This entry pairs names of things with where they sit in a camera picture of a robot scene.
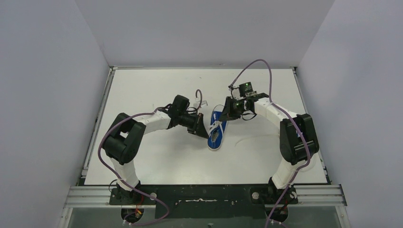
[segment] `shoe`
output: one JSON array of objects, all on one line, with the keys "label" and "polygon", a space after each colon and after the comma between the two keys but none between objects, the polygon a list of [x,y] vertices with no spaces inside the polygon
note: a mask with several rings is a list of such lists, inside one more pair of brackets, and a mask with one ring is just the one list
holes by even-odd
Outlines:
[{"label": "shoe", "polygon": [[222,139],[224,137],[225,127],[227,126],[227,121],[218,121],[221,116],[220,111],[214,111],[211,114],[209,139],[207,145],[210,150],[218,150],[221,147]]}]

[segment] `blue shoe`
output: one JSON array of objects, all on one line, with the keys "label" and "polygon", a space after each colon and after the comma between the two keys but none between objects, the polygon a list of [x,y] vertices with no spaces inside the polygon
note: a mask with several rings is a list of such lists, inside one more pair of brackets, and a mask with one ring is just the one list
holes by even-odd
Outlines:
[{"label": "blue shoe", "polygon": [[210,130],[209,130],[209,139],[207,141],[207,145],[210,150],[218,150],[222,144],[222,139],[224,137],[225,127],[227,126],[227,121],[220,122],[218,121],[221,116],[220,111],[213,111],[211,114],[210,121]]}]

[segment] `wall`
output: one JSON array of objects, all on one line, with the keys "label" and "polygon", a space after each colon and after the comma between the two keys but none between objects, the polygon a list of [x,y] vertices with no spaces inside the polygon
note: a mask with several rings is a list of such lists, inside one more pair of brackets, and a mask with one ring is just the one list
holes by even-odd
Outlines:
[{"label": "wall", "polygon": [[403,2],[336,0],[297,68],[353,228],[402,227]]},{"label": "wall", "polygon": [[56,227],[108,64],[73,0],[0,3],[1,227]]},{"label": "wall", "polygon": [[114,66],[296,66],[334,0],[76,0]]}]

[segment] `white table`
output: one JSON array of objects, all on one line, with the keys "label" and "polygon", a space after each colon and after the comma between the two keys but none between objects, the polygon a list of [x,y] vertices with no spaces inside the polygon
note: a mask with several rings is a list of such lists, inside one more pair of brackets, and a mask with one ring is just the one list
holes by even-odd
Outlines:
[{"label": "white table", "polygon": [[[90,157],[85,184],[107,185],[116,177],[97,157],[99,143],[116,116],[151,112],[171,103],[177,94],[194,102],[201,89],[208,106],[206,127],[211,111],[229,96],[228,85],[239,69],[132,69],[116,70],[102,122]],[[250,81],[258,93],[269,93],[266,69],[246,70],[235,86]],[[303,114],[305,109],[291,69],[273,70],[273,100]],[[142,184],[253,184],[267,183],[281,159],[278,131],[269,121],[256,117],[251,121],[228,122],[223,145],[217,151],[207,148],[207,140],[176,126],[143,137],[134,159]],[[102,157],[112,166],[102,150]],[[312,165],[300,171],[295,183],[326,183],[322,164],[316,154]]]}]

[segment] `bolt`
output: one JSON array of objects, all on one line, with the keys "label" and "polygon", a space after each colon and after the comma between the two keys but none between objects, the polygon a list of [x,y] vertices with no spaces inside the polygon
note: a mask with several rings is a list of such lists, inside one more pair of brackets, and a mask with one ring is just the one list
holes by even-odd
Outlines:
[{"label": "bolt", "polygon": [[152,192],[151,194],[150,194],[150,196],[152,196],[152,197],[154,197],[154,198],[157,198],[157,194],[155,194],[154,192]]},{"label": "bolt", "polygon": [[253,198],[254,200],[259,199],[259,193],[258,193],[258,192],[252,193],[252,198]]}]

